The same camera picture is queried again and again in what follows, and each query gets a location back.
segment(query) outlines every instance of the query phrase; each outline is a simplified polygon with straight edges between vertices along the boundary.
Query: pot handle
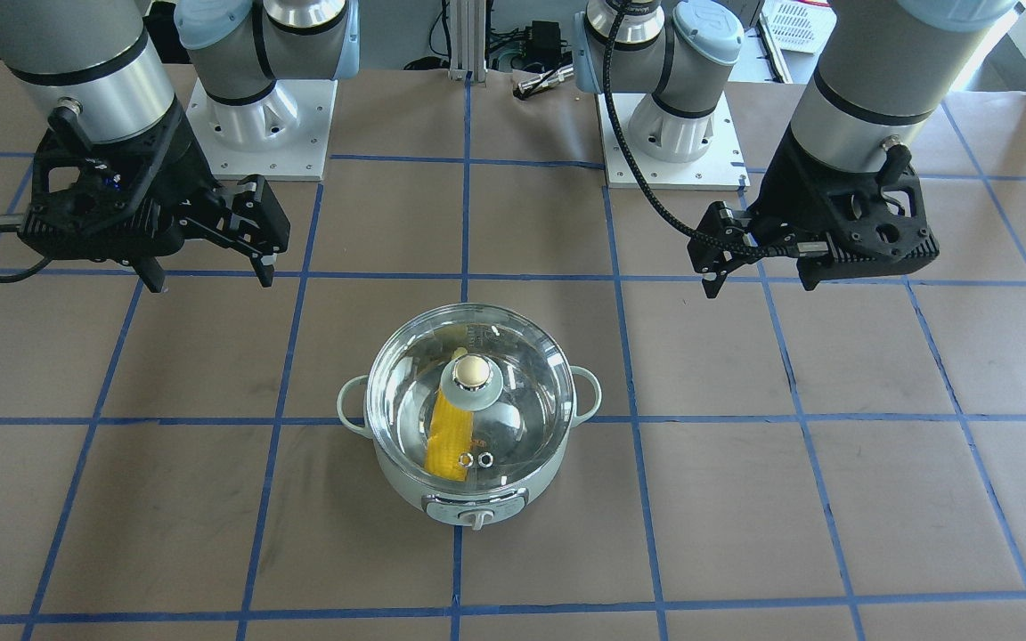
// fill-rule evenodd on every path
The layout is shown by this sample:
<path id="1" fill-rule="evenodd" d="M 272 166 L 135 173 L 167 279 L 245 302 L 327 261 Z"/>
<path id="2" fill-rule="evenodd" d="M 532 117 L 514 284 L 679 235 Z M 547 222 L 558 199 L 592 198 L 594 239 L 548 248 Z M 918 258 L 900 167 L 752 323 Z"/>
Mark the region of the pot handle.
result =
<path id="1" fill-rule="evenodd" d="M 581 425 L 581 423 L 587 422 L 588 418 L 593 417 L 593 415 L 596 413 L 596 410 L 599 409 L 599 402 L 603 400 L 604 395 L 601 389 L 599 389 L 599 380 L 596 380 L 596 375 L 590 372 L 590 370 L 585 368 L 578 368 L 578 366 L 576 365 L 574 365 L 573 368 L 570 368 L 570 370 L 573 370 L 574 374 L 578 374 L 578 376 L 583 376 L 587 378 L 587 380 L 591 383 L 591 389 L 593 389 L 594 394 L 596 395 L 596 400 L 593 402 L 593 404 L 591 404 L 591 409 L 573 418 L 573 427 L 575 428 Z"/>
<path id="2" fill-rule="evenodd" d="M 360 386 L 362 383 L 369 380 L 370 376 L 367 374 L 362 374 L 361 376 L 355 376 L 351 380 L 343 383 L 343 387 L 339 388 L 339 401 L 334 402 L 334 411 L 339 413 L 339 422 L 347 426 L 347 429 L 353 431 L 353 433 L 359 435 L 363 438 L 369 438 L 371 441 L 374 439 L 370 435 L 370 430 L 366 426 L 355 426 L 350 418 L 347 418 L 347 414 L 343 414 L 343 399 L 347 398 L 347 393 L 354 388 L 354 386 Z"/>

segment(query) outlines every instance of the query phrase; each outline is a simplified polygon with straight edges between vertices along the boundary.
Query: transparent lid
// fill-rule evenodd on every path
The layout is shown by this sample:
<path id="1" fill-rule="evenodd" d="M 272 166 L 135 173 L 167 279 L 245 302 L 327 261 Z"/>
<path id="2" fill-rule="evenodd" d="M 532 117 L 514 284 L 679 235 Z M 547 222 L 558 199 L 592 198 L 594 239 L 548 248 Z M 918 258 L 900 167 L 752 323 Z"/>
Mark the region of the transparent lid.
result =
<path id="1" fill-rule="evenodd" d="M 469 380 L 479 357 L 492 375 Z M 460 389 L 445 388 L 439 401 L 443 378 Z M 468 394 L 485 397 L 482 408 L 444 405 Z M 445 306 L 408 321 L 383 346 L 367 383 L 367 425 L 384 453 L 452 494 L 521 482 L 557 451 L 573 413 L 573 374 L 557 343 L 516 312 L 487 305 Z M 457 470 L 432 474 L 447 455 Z"/>

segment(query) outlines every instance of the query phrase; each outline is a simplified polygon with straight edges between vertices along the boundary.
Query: mounting plate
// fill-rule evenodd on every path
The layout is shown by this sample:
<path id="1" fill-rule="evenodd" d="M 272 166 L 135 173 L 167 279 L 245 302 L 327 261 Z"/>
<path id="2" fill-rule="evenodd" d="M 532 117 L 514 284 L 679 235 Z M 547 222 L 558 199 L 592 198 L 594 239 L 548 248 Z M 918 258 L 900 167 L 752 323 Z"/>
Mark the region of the mounting plate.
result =
<path id="1" fill-rule="evenodd" d="M 628 120 L 631 113 L 639 105 L 643 93 L 617 93 L 616 111 L 624 133 L 628 135 Z M 616 134 L 611 133 L 611 122 L 607 120 L 607 107 L 603 96 L 596 96 L 599 107 L 599 132 L 604 146 L 604 173 L 607 186 L 610 188 L 631 188 L 635 190 L 636 179 L 624 160 L 624 154 L 616 143 Z M 638 144 L 628 137 L 631 153 L 639 163 L 639 169 L 644 172 L 648 186 L 653 190 L 700 190 L 708 192 L 731 192 L 741 186 L 750 186 L 749 174 L 742 158 L 739 137 L 731 122 L 731 107 L 725 102 L 725 94 L 719 97 L 712 118 L 713 133 L 710 137 L 710 149 L 704 157 L 689 163 L 672 163 L 654 159 L 638 150 Z"/>
<path id="2" fill-rule="evenodd" d="M 281 80 L 280 85 L 295 97 L 301 124 L 286 131 L 287 143 L 277 149 L 242 152 L 225 146 L 212 131 L 210 101 L 204 86 L 196 81 L 188 101 L 188 121 L 216 178 L 259 173 L 268 179 L 322 181 L 339 84 L 333 80 Z"/>

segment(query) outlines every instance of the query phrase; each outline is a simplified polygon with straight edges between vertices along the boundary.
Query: yellow corn cob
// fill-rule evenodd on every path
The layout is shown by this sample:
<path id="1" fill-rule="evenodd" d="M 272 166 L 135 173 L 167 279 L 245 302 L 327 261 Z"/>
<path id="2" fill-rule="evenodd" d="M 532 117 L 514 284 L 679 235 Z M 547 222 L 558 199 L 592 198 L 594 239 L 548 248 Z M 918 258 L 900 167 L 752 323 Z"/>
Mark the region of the yellow corn cob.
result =
<path id="1" fill-rule="evenodd" d="M 425 469 L 435 477 L 464 482 L 469 472 L 461 465 L 462 454 L 469 453 L 473 442 L 473 411 L 460 409 L 438 390 L 435 410 L 430 416 Z"/>

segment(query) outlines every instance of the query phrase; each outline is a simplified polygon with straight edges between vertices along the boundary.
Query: cooking pot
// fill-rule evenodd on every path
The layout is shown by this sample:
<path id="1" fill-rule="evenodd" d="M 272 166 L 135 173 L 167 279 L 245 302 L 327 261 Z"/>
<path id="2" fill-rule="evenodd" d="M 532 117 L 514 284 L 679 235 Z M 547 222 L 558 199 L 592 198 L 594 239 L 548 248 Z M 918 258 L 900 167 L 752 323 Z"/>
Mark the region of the cooking pot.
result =
<path id="1" fill-rule="evenodd" d="M 578 414 L 573 375 L 594 390 L 591 409 Z M 365 425 L 343 414 L 343 399 L 366 383 Z M 512 310 L 447 305 L 415 317 L 382 347 L 369 374 L 339 391 L 343 425 L 374 442 L 379 466 L 410 506 L 441 523 L 480 529 L 520 512 L 557 475 L 569 431 L 599 409 L 601 387 L 570 366 L 556 340 Z M 453 450 L 460 478 L 428 471 L 431 431 L 448 401 L 468 411 L 468 445 Z"/>

